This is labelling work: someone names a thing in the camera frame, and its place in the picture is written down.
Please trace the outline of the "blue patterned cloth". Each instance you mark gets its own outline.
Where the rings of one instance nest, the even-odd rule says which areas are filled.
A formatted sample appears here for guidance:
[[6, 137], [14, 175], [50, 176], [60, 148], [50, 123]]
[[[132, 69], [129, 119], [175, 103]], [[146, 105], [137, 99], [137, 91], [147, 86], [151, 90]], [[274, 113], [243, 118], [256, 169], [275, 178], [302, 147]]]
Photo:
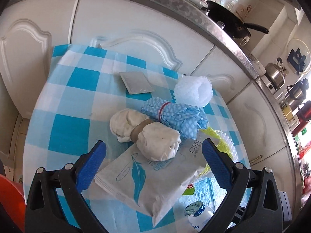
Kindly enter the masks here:
[[203, 109], [187, 104], [168, 102], [153, 97], [141, 107], [141, 112], [177, 130], [186, 139], [196, 139], [198, 130], [207, 129], [208, 119]]

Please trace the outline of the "white foam fruit net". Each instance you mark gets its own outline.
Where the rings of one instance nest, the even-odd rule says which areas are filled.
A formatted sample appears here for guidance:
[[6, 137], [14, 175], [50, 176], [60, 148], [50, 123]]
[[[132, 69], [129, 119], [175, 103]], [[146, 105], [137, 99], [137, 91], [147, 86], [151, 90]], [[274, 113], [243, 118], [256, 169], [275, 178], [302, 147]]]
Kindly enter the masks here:
[[205, 76], [183, 76], [175, 85], [173, 97], [179, 104], [203, 108], [213, 97], [211, 81]]

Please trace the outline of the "white kitchen cabinet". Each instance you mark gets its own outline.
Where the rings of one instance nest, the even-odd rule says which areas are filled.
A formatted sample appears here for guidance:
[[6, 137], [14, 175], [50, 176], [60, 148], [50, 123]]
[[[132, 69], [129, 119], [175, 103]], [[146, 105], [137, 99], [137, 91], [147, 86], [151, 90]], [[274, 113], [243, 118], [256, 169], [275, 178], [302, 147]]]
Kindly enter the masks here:
[[301, 200], [299, 164], [283, 113], [265, 84], [252, 81], [227, 48], [184, 23], [127, 0], [21, 0], [1, 15], [1, 76], [24, 118], [30, 118], [59, 44], [109, 50], [205, 75], [229, 107], [251, 166], [270, 166], [293, 212]]

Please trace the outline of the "red plastic stool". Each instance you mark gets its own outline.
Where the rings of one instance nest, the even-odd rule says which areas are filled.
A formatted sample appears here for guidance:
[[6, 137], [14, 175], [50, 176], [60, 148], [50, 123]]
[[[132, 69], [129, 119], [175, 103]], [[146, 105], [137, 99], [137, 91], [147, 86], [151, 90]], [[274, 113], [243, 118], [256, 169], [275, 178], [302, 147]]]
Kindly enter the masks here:
[[1, 204], [12, 220], [22, 228], [26, 209], [23, 188], [4, 175], [1, 175]]

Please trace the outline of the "small white plastic bottle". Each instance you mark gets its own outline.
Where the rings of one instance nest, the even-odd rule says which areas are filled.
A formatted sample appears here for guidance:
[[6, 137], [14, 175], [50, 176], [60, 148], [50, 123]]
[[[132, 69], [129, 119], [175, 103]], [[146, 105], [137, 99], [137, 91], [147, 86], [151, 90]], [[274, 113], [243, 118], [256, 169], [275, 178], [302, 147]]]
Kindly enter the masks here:
[[200, 232], [214, 215], [214, 212], [202, 201], [195, 201], [184, 209], [184, 214], [188, 218], [190, 225], [197, 232]]

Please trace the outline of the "cartoon cow snack packet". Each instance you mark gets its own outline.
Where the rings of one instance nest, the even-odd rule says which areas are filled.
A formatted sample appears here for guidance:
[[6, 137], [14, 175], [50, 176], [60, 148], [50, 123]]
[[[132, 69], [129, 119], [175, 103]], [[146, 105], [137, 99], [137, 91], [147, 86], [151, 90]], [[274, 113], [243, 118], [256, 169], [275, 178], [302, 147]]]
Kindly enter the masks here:
[[190, 183], [182, 195], [183, 196], [192, 196], [194, 193], [195, 193], [195, 186], [193, 183]]

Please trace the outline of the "yellow green scrubbing sponge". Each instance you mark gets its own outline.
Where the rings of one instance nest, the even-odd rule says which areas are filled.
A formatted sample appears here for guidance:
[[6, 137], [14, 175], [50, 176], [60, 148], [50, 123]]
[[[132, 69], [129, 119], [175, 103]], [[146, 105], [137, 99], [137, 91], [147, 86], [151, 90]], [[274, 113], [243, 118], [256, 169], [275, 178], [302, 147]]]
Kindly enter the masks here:
[[197, 140], [203, 142], [210, 138], [220, 152], [226, 153], [235, 163], [238, 161], [238, 154], [232, 139], [223, 131], [214, 130], [211, 127], [200, 129], [197, 133]]

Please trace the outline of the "white feather tissue pack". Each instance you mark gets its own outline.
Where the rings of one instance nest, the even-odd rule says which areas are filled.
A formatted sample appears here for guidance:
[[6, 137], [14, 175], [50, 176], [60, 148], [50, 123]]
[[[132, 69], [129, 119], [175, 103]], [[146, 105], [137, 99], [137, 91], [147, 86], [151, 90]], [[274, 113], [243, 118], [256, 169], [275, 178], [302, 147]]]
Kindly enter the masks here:
[[146, 159], [136, 145], [99, 171], [94, 180], [128, 207], [150, 216], [156, 226], [206, 167], [202, 143], [182, 141], [174, 158]]

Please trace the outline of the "white rolled cloth bundle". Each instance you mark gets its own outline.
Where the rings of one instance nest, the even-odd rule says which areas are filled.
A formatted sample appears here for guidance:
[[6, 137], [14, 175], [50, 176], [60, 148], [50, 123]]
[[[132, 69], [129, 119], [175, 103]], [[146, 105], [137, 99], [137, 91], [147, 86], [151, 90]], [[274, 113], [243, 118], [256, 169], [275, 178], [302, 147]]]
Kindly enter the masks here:
[[110, 130], [119, 142], [135, 143], [146, 159], [157, 162], [174, 158], [181, 143], [177, 130], [132, 109], [115, 113], [110, 119]]

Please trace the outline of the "blue white checkered tablecloth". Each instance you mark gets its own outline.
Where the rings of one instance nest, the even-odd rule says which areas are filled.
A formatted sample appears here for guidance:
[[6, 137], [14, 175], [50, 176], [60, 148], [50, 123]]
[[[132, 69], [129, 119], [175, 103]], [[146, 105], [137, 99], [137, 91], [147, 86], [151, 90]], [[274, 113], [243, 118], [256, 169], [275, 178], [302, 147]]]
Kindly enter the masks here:
[[[130, 95], [119, 73], [142, 72], [152, 93]], [[121, 144], [109, 129], [119, 110], [140, 110], [153, 97], [173, 101], [173, 89], [181, 74], [124, 54], [81, 45], [54, 48], [50, 74], [32, 113], [23, 155], [23, 188], [28, 194], [39, 167], [61, 169], [89, 152], [98, 140], [107, 145], [104, 163], [122, 154]], [[154, 227], [141, 214], [91, 184], [83, 192], [88, 205], [109, 232], [193, 232], [183, 211], [197, 200], [216, 209], [226, 192], [214, 178], [195, 184], [192, 196], [183, 196]]]

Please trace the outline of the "steel kettle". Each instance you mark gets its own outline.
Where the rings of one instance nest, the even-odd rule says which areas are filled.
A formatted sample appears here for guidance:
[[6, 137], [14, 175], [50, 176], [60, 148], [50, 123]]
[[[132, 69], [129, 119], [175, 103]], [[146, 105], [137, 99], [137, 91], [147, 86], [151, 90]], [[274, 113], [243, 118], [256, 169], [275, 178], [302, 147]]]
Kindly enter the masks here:
[[283, 60], [278, 57], [276, 59], [276, 63], [268, 63], [265, 67], [266, 77], [277, 91], [283, 87], [285, 84], [285, 75], [284, 75], [284, 67]]

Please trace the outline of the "grey square pad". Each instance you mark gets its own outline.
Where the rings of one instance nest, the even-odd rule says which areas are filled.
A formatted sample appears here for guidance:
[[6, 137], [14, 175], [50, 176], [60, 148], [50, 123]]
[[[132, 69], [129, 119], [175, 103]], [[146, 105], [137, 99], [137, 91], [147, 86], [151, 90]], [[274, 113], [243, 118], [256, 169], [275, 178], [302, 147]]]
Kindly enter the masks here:
[[152, 93], [153, 88], [142, 72], [119, 73], [130, 95]]

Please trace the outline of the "black frying pan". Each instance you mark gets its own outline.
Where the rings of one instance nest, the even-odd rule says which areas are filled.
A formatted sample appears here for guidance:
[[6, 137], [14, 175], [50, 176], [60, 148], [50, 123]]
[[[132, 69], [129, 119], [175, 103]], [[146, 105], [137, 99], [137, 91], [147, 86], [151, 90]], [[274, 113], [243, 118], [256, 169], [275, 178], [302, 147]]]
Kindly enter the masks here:
[[207, 5], [202, 7], [200, 10], [216, 24], [218, 24], [218, 26], [222, 23], [224, 26], [223, 30], [231, 38], [240, 39], [246, 36], [250, 37], [251, 33], [249, 29], [256, 30], [264, 34], [269, 33], [269, 30], [261, 25], [244, 23], [230, 10], [213, 1], [207, 1]]

